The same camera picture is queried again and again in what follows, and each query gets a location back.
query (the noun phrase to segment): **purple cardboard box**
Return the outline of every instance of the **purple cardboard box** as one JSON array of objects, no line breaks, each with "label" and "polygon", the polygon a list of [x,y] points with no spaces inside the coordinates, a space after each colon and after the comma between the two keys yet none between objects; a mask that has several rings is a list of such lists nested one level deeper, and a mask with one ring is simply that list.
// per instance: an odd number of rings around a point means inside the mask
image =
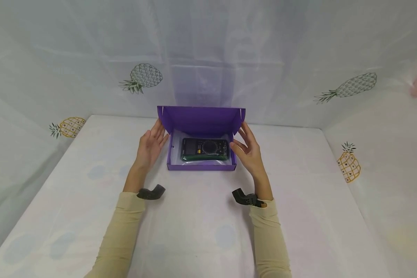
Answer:
[{"label": "purple cardboard box", "polygon": [[168,170],[235,170],[237,165],[236,156],[232,150],[230,150],[231,165],[173,165],[171,164],[170,153],[173,148],[173,133],[175,129],[202,138],[215,138],[228,134],[230,142],[233,141],[234,135],[238,132],[241,123],[246,117],[244,108],[158,106],[158,115],[168,134],[170,134],[170,146],[167,157]]}]

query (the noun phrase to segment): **finger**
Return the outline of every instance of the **finger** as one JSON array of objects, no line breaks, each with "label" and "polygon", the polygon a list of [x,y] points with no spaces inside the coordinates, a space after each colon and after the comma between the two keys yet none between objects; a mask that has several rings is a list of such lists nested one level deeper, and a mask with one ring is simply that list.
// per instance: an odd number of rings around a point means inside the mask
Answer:
[{"label": "finger", "polygon": [[249,139],[247,138],[247,135],[244,133],[244,131],[242,129],[239,129],[238,132],[241,135],[241,137],[244,139],[244,142],[246,142],[246,145],[250,146]]},{"label": "finger", "polygon": [[235,143],[230,142],[230,148],[232,151],[237,155],[237,157],[243,162],[244,158],[246,158],[246,153],[242,151],[242,149]]},{"label": "finger", "polygon": [[164,140],[165,136],[162,135],[161,137],[158,138],[158,144],[160,144],[163,140]]},{"label": "finger", "polygon": [[246,133],[247,138],[249,139],[249,142],[251,144],[258,144],[256,142],[255,135],[253,135],[253,132],[250,130],[249,125],[247,125],[247,123],[245,121],[242,122],[241,127],[244,130],[244,132]]},{"label": "finger", "polygon": [[159,147],[162,149],[162,147],[167,143],[169,135],[166,134],[165,137],[162,139],[161,143],[159,143]]},{"label": "finger", "polygon": [[234,143],[237,144],[245,153],[249,152],[249,150],[247,149],[247,146],[241,143],[240,141],[234,139]]},{"label": "finger", "polygon": [[162,126],[161,131],[159,132],[159,135],[158,135],[159,143],[161,143],[161,141],[164,139],[164,134],[165,134],[165,127]]},{"label": "finger", "polygon": [[156,138],[159,134],[159,129],[161,128],[162,123],[159,119],[156,120],[156,123],[154,124],[152,128],[152,137]]},{"label": "finger", "polygon": [[147,144],[148,139],[150,138],[151,135],[151,131],[147,131],[144,133],[144,135],[141,136],[141,138],[139,139],[139,146],[143,146],[145,144]]}]

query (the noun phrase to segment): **beige sleeve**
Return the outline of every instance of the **beige sleeve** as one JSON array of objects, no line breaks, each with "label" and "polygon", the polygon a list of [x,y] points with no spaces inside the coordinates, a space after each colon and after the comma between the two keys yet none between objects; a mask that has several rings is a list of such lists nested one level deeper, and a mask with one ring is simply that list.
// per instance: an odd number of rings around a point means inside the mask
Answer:
[{"label": "beige sleeve", "polygon": [[267,207],[250,207],[259,278],[292,278],[275,200],[261,201]]},{"label": "beige sleeve", "polygon": [[126,278],[145,202],[135,193],[122,192],[103,236],[92,270],[85,278]]}]

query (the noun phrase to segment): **digital multimeter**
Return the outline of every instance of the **digital multimeter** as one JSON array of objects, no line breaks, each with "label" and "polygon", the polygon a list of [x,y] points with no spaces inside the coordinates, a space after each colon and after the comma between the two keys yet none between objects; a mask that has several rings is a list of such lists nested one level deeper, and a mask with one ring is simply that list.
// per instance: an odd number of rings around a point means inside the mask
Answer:
[{"label": "digital multimeter", "polygon": [[181,160],[228,160],[229,142],[223,139],[183,138]]}]

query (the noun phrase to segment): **forearm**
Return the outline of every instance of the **forearm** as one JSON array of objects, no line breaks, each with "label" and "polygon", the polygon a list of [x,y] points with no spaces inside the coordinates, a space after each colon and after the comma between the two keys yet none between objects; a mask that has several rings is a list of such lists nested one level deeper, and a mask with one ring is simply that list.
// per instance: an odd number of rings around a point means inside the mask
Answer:
[{"label": "forearm", "polygon": [[254,172],[252,178],[255,184],[255,195],[258,197],[258,199],[272,201],[272,188],[270,187],[269,177],[267,176],[264,168]]},{"label": "forearm", "polygon": [[94,266],[85,278],[127,277],[139,221],[145,210],[144,200],[136,196],[144,187],[145,176],[146,172],[133,167],[130,170]]},{"label": "forearm", "polygon": [[258,275],[260,278],[291,278],[275,201],[263,201],[267,207],[250,207]]}]

